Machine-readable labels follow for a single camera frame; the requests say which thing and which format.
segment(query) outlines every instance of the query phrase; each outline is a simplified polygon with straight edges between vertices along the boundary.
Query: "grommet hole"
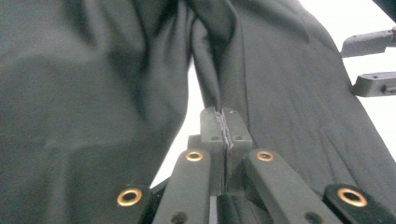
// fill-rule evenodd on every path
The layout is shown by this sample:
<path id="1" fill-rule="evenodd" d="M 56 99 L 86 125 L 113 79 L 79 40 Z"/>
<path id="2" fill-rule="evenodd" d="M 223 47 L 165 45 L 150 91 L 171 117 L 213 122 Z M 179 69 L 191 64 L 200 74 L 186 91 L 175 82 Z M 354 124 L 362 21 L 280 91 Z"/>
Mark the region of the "grommet hole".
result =
<path id="1" fill-rule="evenodd" d="M 142 195 L 140 189 L 126 189 L 120 193 L 117 203 L 123 207 L 132 206 L 140 201 Z"/>
<path id="2" fill-rule="evenodd" d="M 308 223 L 311 223 L 311 224 L 323 223 L 323 219 L 321 218 L 321 216 L 314 212 L 305 213 L 305 219 L 308 221 Z"/>
<path id="3" fill-rule="evenodd" d="M 200 161 L 204 155 L 201 152 L 193 151 L 186 155 L 188 161 Z"/>
<path id="4" fill-rule="evenodd" d="M 360 201 L 359 197 L 353 193 L 347 192 L 344 194 L 344 196 L 346 196 L 348 199 L 350 199 L 352 201 L 356 201 L 356 202 Z"/>
<path id="5" fill-rule="evenodd" d="M 136 198 L 136 194 L 133 193 L 133 192 L 127 193 L 127 194 L 125 194 L 124 196 L 122 196 L 122 199 L 123 199 L 124 201 L 131 201 L 131 200 L 133 200 L 133 199 L 135 199 L 135 198 Z"/>
<path id="6" fill-rule="evenodd" d="M 261 161 L 272 161 L 274 159 L 274 156 L 270 152 L 260 151 L 257 153 L 257 159 Z"/>
<path id="7" fill-rule="evenodd" d="M 187 214 L 184 212 L 177 212 L 172 216 L 171 222 L 174 224 L 185 224 L 187 222 Z"/>

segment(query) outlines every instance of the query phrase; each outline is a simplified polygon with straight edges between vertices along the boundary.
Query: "metal hardware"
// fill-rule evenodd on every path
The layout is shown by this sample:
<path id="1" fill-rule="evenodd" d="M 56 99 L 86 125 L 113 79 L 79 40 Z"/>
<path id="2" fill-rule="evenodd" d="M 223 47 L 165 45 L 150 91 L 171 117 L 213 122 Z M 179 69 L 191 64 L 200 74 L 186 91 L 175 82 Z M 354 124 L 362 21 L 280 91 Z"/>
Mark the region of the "metal hardware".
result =
<path id="1" fill-rule="evenodd" d="M 339 184 L 325 189 L 323 197 L 332 211 L 350 224 L 396 223 L 396 217 L 368 193 L 356 187 Z"/>
<path id="2" fill-rule="evenodd" d="M 224 192 L 225 146 L 221 134 L 219 113 L 215 107 L 201 112 L 201 134 L 190 136 L 188 148 L 202 148 L 210 153 L 212 170 L 210 173 L 210 195 L 218 196 Z"/>
<path id="3" fill-rule="evenodd" d="M 337 195 L 342 201 L 353 206 L 364 207 L 367 205 L 366 198 L 356 190 L 342 188 L 337 191 Z"/>
<path id="4" fill-rule="evenodd" d="M 352 93 L 362 97 L 396 95 L 396 72 L 358 76 Z"/>
<path id="5" fill-rule="evenodd" d="M 396 34 L 393 30 L 353 35 L 344 41 L 341 55 L 348 58 L 383 53 L 387 47 L 396 47 Z"/>
<path id="6" fill-rule="evenodd" d="M 259 155 L 266 153 L 250 152 L 246 170 L 275 223 L 341 223 L 277 153 L 270 153 L 271 162 L 263 162 Z"/>
<path id="7" fill-rule="evenodd" d="M 200 161 L 204 156 L 201 152 L 192 151 L 186 155 L 188 161 Z"/>
<path id="8" fill-rule="evenodd" d="M 202 155 L 197 162 L 188 155 Z M 209 218 L 210 155 L 200 149 L 178 157 L 153 223 L 207 223 Z"/>
<path id="9" fill-rule="evenodd" d="M 261 161 L 273 161 L 274 155 L 268 151 L 259 151 L 257 153 L 257 159 L 259 159 Z"/>
<path id="10" fill-rule="evenodd" d="M 253 149 L 253 140 L 241 115 L 231 108 L 223 108 L 223 130 L 227 151 L 225 188 L 233 196 L 244 195 L 244 159 Z"/>
<path id="11" fill-rule="evenodd" d="M 142 198 L 142 191 L 140 189 L 126 189 L 123 190 L 117 198 L 119 206 L 132 206 L 140 201 Z"/>

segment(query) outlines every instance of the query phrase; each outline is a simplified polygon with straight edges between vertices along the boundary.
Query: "dark gray fabric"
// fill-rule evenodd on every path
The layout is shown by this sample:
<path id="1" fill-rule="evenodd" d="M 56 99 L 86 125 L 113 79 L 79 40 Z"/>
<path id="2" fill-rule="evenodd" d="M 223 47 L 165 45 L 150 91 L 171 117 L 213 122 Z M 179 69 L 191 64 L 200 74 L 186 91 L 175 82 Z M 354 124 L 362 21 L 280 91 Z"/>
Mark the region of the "dark gray fabric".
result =
<path id="1" fill-rule="evenodd" d="M 185 117 L 193 54 L 205 105 L 241 112 L 321 195 L 396 213 L 396 166 L 326 30 L 294 0 L 4 1 L 2 223 L 131 223 Z"/>

